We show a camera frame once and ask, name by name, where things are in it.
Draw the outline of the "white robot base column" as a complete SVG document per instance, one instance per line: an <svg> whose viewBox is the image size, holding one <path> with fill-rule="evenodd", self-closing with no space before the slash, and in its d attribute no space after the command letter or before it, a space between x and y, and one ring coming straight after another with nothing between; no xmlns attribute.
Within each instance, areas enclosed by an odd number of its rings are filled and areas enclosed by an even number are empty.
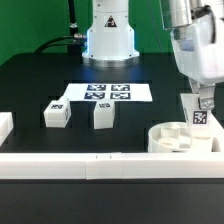
<svg viewBox="0 0 224 224"><path fill-rule="evenodd" d="M137 63L140 54L129 25L129 0L92 0L92 9L83 62L107 68Z"/></svg>

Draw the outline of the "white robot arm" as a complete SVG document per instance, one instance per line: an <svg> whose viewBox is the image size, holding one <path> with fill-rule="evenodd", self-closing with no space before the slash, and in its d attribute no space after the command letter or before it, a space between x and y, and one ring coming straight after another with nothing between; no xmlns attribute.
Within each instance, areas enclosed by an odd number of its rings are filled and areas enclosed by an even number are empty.
<svg viewBox="0 0 224 224"><path fill-rule="evenodd" d="M214 108L215 85L224 82L224 0L160 0L179 71L189 78L199 108Z"/></svg>

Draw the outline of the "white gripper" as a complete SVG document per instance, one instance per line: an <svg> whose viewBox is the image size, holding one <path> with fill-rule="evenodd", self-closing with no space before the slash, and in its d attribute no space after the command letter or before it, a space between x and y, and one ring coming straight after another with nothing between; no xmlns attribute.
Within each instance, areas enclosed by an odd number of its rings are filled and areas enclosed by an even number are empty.
<svg viewBox="0 0 224 224"><path fill-rule="evenodd" d="M214 83L224 82L224 22L216 19L212 24L211 16L206 15L183 29L173 29L170 36L177 67L191 78L199 108L212 110Z"/></svg>

